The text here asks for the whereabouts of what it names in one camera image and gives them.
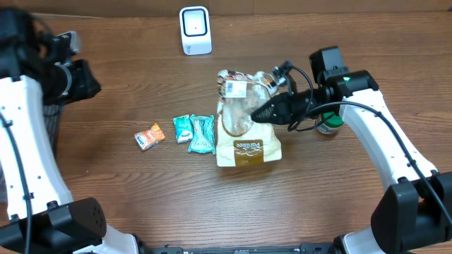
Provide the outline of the beige brown snack bag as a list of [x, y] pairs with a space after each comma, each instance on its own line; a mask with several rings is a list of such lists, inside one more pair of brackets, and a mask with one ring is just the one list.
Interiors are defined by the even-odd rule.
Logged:
[[253, 166], [282, 159], [280, 141], [269, 123], [251, 114], [278, 94], [275, 76], [231, 70], [218, 72], [216, 160], [219, 167]]

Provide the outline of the small teal white packet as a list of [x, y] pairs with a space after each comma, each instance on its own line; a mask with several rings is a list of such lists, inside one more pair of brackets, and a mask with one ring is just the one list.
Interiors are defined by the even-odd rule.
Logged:
[[194, 137], [194, 128], [188, 114], [173, 118], [176, 142], [178, 144], [189, 142]]

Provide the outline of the orange snack packet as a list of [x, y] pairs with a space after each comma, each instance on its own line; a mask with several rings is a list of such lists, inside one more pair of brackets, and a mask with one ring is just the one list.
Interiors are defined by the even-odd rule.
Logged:
[[154, 123], [146, 131], [136, 133], [134, 138], [142, 151], [146, 151], [166, 139], [165, 134], [157, 123]]

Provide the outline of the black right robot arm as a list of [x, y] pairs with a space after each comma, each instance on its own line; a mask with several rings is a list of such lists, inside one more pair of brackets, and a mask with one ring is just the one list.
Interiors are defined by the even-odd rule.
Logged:
[[411, 253], [451, 240], [451, 175], [415, 148], [393, 118], [377, 82], [367, 71], [352, 72], [338, 47], [309, 57], [313, 76], [309, 89], [298, 92], [291, 83], [290, 62], [274, 69], [287, 92], [274, 96], [251, 114], [257, 123], [287, 126], [295, 131], [307, 119], [333, 113], [360, 140], [379, 173], [384, 195], [360, 231], [336, 237], [332, 243], [304, 244], [303, 253]]

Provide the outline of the green lid jar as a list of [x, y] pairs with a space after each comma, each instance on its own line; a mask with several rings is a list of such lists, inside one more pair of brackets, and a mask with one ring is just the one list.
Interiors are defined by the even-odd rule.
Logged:
[[319, 114], [316, 119], [316, 130], [325, 135], [337, 132], [344, 124], [342, 118], [335, 112]]

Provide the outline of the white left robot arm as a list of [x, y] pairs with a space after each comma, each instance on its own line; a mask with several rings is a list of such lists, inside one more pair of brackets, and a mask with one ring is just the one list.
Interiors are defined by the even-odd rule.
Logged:
[[2, 247], [18, 253], [146, 253], [137, 236], [110, 226], [94, 198], [74, 200], [54, 156], [67, 104], [100, 84], [79, 59], [77, 32], [35, 29], [35, 17], [1, 10], [1, 169], [10, 222]]

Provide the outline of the teal snack packet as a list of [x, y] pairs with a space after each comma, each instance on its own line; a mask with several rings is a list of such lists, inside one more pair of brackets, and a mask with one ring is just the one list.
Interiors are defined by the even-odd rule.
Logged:
[[215, 155], [215, 117], [192, 114], [189, 119], [194, 129], [194, 137], [190, 142], [188, 152]]

